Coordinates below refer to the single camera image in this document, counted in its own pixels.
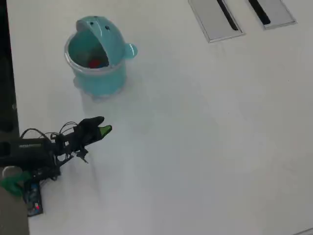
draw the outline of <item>table surface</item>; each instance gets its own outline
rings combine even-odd
[[[43,186],[32,235],[291,235],[313,227],[313,1],[298,24],[207,43],[187,0],[10,0],[20,130],[102,115],[113,131]],[[139,54],[124,89],[94,104],[64,45],[103,15]]]

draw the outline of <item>metal plate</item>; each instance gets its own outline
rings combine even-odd
[[[224,0],[188,0],[188,2],[209,43],[244,34]]]
[[[248,0],[265,29],[296,23],[281,0]]]

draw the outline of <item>wire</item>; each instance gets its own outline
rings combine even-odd
[[[63,131],[61,134],[63,134],[64,132],[66,132],[66,131],[68,131],[68,130],[70,130],[70,129],[73,129],[73,127],[70,127],[70,128],[68,128],[68,129],[66,129],[66,130]]]
[[[24,130],[24,132],[21,134],[21,138],[23,139],[24,135],[28,132],[28,131],[36,131],[39,134],[41,134],[41,136],[45,137],[46,139],[49,139],[44,133],[42,133],[40,130],[36,129],[36,128],[28,128],[26,130]]]
[[[63,130],[63,128],[64,127],[66,127],[66,126],[68,126],[68,125],[78,125],[76,122],[74,122],[74,121],[69,121],[69,122],[67,122],[67,123],[65,123],[63,126],[62,126],[62,128],[60,129],[60,134],[61,134],[61,132],[62,132],[62,130]]]

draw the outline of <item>cup ear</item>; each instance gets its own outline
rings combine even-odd
[[[125,44],[125,58],[133,59],[138,54],[137,47],[132,43]]]

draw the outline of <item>black cable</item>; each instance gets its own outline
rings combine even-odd
[[[24,135],[28,132],[28,131],[36,131],[38,132],[39,134],[41,134],[41,136],[45,137],[46,139],[49,140],[49,138],[44,134],[42,133],[40,130],[36,129],[36,128],[28,128],[26,130],[24,130],[24,132],[21,134],[21,138],[23,139]]]
[[[62,132],[62,130],[63,130],[63,128],[64,127],[66,127],[66,126],[68,126],[68,125],[78,125],[76,122],[74,122],[74,121],[69,121],[69,122],[67,122],[67,123],[65,123],[63,126],[62,126],[62,128],[60,129],[60,134],[61,134],[61,132]]]
[[[65,131],[63,131],[61,134],[65,133],[66,131],[70,130],[70,129],[73,129],[73,127],[70,127],[68,129],[66,129]]]
[[[56,133],[56,132],[46,132],[45,135],[47,135],[47,134],[51,134],[50,138],[51,138],[52,134],[54,134],[55,136],[59,135],[59,133]]]

